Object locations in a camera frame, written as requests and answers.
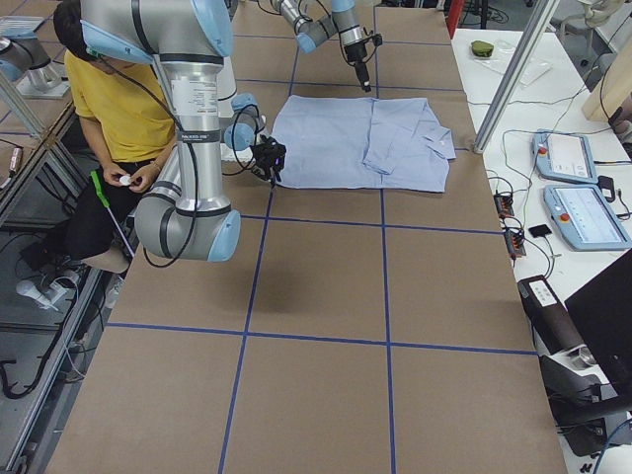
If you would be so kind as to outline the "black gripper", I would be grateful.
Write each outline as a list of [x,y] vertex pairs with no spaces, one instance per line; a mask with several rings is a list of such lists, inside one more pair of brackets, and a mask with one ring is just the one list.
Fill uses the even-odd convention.
[[346,62],[349,66],[354,68],[357,80],[364,92],[371,91],[366,61],[373,56],[373,53],[368,54],[366,51],[366,44],[368,42],[373,44],[373,51],[376,51],[382,45],[382,35],[379,33],[370,33],[365,39],[359,39],[351,43],[343,43]]
[[271,188],[281,182],[286,148],[271,136],[261,136],[258,144],[251,147],[255,164],[251,171],[260,179],[270,179]]

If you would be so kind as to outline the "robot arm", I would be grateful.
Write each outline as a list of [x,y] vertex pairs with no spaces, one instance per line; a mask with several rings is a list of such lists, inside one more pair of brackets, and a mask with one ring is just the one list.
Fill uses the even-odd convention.
[[177,148],[135,213],[144,249],[166,259],[224,262],[239,241],[241,215],[222,188],[221,147],[251,148],[259,177],[280,180],[285,148],[269,137],[256,102],[236,98],[232,121],[219,116],[218,76],[233,50],[222,1],[84,1],[91,53],[154,65]]
[[366,93],[371,91],[367,61],[382,45],[382,35],[360,24],[355,1],[332,1],[330,7],[317,1],[324,10],[319,19],[308,15],[303,1],[272,0],[269,4],[291,25],[303,53],[311,53],[325,41],[337,37],[342,58],[355,71],[359,86]]

